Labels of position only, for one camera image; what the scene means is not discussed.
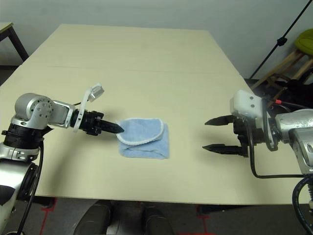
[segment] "wire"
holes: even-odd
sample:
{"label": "wire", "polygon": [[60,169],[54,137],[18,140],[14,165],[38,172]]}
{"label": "wire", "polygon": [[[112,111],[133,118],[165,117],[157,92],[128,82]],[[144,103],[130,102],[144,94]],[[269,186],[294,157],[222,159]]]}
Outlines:
{"label": "wire", "polygon": [[297,216],[300,224],[302,225],[302,227],[305,229],[305,231],[310,234],[313,235],[313,229],[311,227],[311,225],[307,222],[307,220],[305,219],[301,209],[300,209],[300,205],[299,205],[299,194],[301,192],[301,190],[303,189],[303,187],[306,184],[311,184],[313,182],[313,175],[308,175],[306,176],[304,179],[302,179],[295,187],[294,190],[292,192],[292,206],[295,212],[295,215]]}
{"label": "wire", "polygon": [[297,23],[298,19],[302,16],[302,14],[305,12],[305,10],[309,7],[309,5],[311,4],[312,0],[309,0],[309,2],[305,5],[305,7],[302,9],[302,11],[300,12],[300,14],[297,16],[297,18],[292,22],[292,24],[290,25],[290,27],[287,29],[287,31],[284,33],[284,35],[277,39],[277,43],[276,45],[273,47],[273,49],[269,52],[269,54],[265,57],[265,59],[261,62],[261,64],[258,66],[258,68],[253,72],[253,74],[250,76],[249,79],[252,79],[255,74],[259,71],[259,69],[263,66],[263,64],[268,60],[268,58],[273,54],[273,52],[276,50],[276,48],[278,46],[283,46],[286,41],[287,38],[286,35],[289,33],[289,31],[292,29],[292,27],[295,25],[295,23]]}
{"label": "wire", "polygon": [[275,137],[272,137],[273,142],[274,142],[273,143],[274,147],[272,147],[270,145],[270,140],[268,138],[268,113],[267,113],[266,105],[267,105],[266,99],[262,99],[262,116],[263,116],[264,139],[265,139],[265,143],[266,143],[266,146],[268,147],[269,151],[277,151],[277,149],[278,149],[277,139]]}
{"label": "wire", "polygon": [[285,109],[288,113],[291,113],[291,110],[288,107],[284,106],[284,105],[276,104],[276,103],[272,103],[272,105],[279,106],[279,107]]}
{"label": "wire", "polygon": [[289,102],[285,102],[285,101],[282,101],[282,104],[293,106],[293,107],[297,107],[297,108],[301,108],[301,109],[310,109],[310,107],[308,107],[308,106],[304,106],[304,105],[301,105],[301,104],[295,104],[295,103],[289,103]]}
{"label": "wire", "polygon": [[246,120],[246,131],[248,136],[248,144],[249,144],[249,157],[250,157],[250,166],[252,174],[260,179],[274,179],[274,178],[302,178],[303,175],[258,175],[255,169],[255,161],[254,161],[254,142],[252,129],[249,121]]}
{"label": "wire", "polygon": [[24,224],[26,222],[29,210],[31,208],[31,204],[32,204],[32,202],[34,200],[34,197],[35,197],[35,193],[36,193],[36,189],[37,189],[37,186],[38,186],[38,183],[39,183],[41,170],[43,168],[43,161],[44,161],[44,142],[43,141],[40,142],[39,147],[40,147],[40,159],[39,159],[39,166],[38,166],[38,169],[37,169],[36,179],[35,179],[34,187],[33,187],[31,196],[29,198],[29,201],[27,203],[25,212],[24,212],[23,217],[21,219],[21,222],[20,222],[20,225],[19,225],[19,229],[18,229],[18,231],[16,233],[17,235],[21,235],[21,233],[23,231],[23,227],[24,227]]}

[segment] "table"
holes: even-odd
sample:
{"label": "table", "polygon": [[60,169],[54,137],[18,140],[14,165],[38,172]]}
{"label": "table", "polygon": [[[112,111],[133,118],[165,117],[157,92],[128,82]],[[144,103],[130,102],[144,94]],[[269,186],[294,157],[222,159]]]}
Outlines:
{"label": "table", "polygon": [[[13,28],[13,23],[0,22],[0,42],[7,37],[10,39],[21,59],[25,61],[28,58],[28,54]],[[0,65],[0,70],[15,70],[17,67],[14,65]]]}
{"label": "table", "polygon": [[[1,128],[23,93],[76,103],[100,82],[87,105],[105,120],[160,118],[169,126],[170,158],[126,158],[116,136],[55,128],[45,136],[37,195],[201,204],[285,204],[298,179],[257,179],[249,160],[202,149],[238,145],[232,125],[205,126],[229,114],[245,81],[202,30],[62,24],[0,87]],[[292,149],[256,151],[260,174],[299,173]],[[307,193],[302,201],[308,201]]]}

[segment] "black pole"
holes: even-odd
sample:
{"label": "black pole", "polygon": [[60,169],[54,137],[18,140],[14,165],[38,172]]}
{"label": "black pole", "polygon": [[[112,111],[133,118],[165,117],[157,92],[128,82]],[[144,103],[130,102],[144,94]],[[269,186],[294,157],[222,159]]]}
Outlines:
{"label": "black pole", "polygon": [[305,12],[305,10],[309,7],[309,5],[311,4],[312,1],[313,0],[309,0],[309,2],[305,5],[305,7],[300,12],[300,14],[297,16],[297,18],[292,22],[292,24],[289,26],[287,31],[284,33],[284,35],[281,38],[277,39],[276,45],[269,52],[269,54],[265,57],[265,59],[261,62],[261,64],[258,66],[258,68],[253,72],[253,74],[250,76],[249,79],[252,79],[255,76],[255,74],[263,66],[263,64],[266,62],[266,60],[268,60],[268,58],[273,54],[273,52],[276,50],[277,47],[281,47],[286,43],[286,41],[287,41],[287,38],[285,38],[286,35],[289,33],[289,31],[292,29],[292,27],[295,25],[295,23],[297,23],[298,19],[302,16],[302,14]]}

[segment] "white wall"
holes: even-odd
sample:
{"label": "white wall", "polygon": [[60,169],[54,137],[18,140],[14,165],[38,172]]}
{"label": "white wall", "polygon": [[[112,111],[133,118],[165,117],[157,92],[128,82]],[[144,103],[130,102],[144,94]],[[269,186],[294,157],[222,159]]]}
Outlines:
{"label": "white wall", "polygon": [[[206,29],[244,78],[267,55],[308,0],[0,0],[0,21],[13,22],[31,54],[61,23]],[[297,35],[313,28],[313,5],[259,73],[292,49]],[[0,43],[0,64],[21,62]]]}

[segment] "folded cloth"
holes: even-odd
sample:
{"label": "folded cloth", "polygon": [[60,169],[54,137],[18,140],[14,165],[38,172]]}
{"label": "folded cloth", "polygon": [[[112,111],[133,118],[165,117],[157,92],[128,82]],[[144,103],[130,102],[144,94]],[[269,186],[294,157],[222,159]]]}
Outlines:
{"label": "folded cloth", "polygon": [[130,118],[118,123],[119,152],[131,158],[164,159],[169,156],[168,127],[158,118]]}

